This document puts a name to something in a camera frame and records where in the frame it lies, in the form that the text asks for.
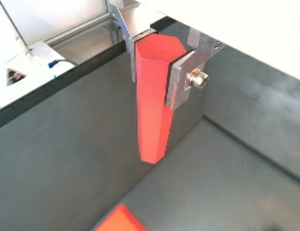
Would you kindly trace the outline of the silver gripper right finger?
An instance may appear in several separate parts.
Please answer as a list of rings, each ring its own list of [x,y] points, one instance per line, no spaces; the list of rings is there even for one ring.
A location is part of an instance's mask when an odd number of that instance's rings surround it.
[[[166,106],[175,110],[190,96],[191,88],[202,89],[209,80],[203,72],[206,61],[222,50],[225,44],[194,28],[188,30],[187,44],[193,48],[171,64]]]

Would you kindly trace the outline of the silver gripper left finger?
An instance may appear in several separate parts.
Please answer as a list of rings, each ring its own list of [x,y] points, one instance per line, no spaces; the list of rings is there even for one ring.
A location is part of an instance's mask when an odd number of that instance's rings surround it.
[[[151,24],[164,15],[135,0],[108,0],[112,5],[119,26],[124,36],[127,52],[131,56],[131,81],[135,81],[135,43],[155,33]]]

